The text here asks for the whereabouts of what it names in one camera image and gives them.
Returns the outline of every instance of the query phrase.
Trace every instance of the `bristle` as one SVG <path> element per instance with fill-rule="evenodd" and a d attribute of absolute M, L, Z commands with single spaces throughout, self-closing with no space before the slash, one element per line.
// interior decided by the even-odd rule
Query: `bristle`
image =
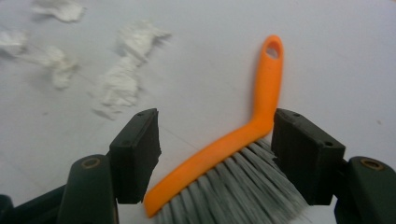
<path fill-rule="evenodd" d="M 157 223 L 288 223 L 307 204 L 265 141 L 243 148 L 183 189 Z"/>

